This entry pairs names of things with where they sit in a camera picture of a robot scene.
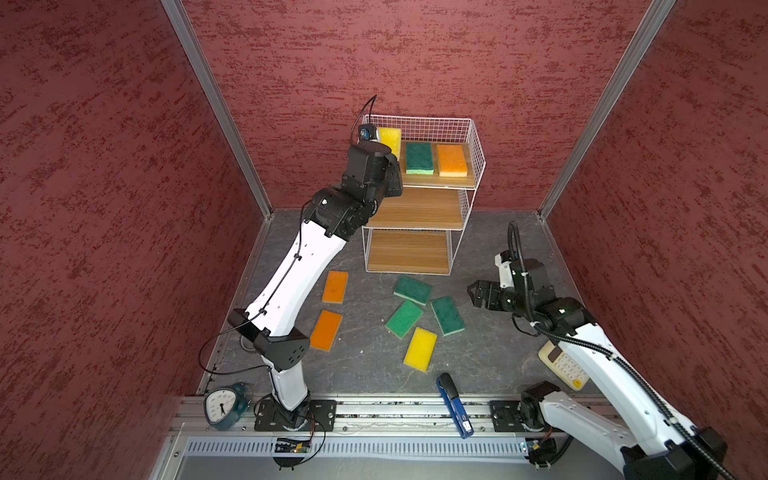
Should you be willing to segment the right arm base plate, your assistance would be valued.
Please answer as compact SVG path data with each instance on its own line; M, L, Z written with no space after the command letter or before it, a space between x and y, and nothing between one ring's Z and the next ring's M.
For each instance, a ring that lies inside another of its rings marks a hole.
M532 399L493 400L489 403L490 418L496 433L515 433L543 437L547 433L562 433L543 417L540 402Z

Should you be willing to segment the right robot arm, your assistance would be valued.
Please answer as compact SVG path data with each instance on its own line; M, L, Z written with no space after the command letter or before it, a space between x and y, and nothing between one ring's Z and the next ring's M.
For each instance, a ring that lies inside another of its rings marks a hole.
M474 306L527 321L573 360L622 419L617 424L544 381L525 390L518 421L531 432L560 430L611 463L626 479L730 479L725 440L665 400L618 352L587 308L559 297L534 259L496 256L496 282L467 288Z

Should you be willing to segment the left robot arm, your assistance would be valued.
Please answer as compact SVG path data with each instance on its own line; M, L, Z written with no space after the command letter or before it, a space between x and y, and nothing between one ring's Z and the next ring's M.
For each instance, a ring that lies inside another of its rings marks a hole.
M302 367L309 338L295 327L297 315L330 261L384 199L402 193L399 163L390 147L366 140L351 145L341 183L319 190L303 208L297 236L265 289L228 316L229 325L253 344L269 368L272 399L293 421L304 419L309 399Z

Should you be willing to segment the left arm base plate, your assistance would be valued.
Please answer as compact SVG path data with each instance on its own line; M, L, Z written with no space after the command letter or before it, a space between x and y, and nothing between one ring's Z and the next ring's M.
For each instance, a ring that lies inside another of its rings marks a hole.
M254 430L257 432L331 432L334 429L337 402L309 399L295 411L289 411L269 396L254 408Z

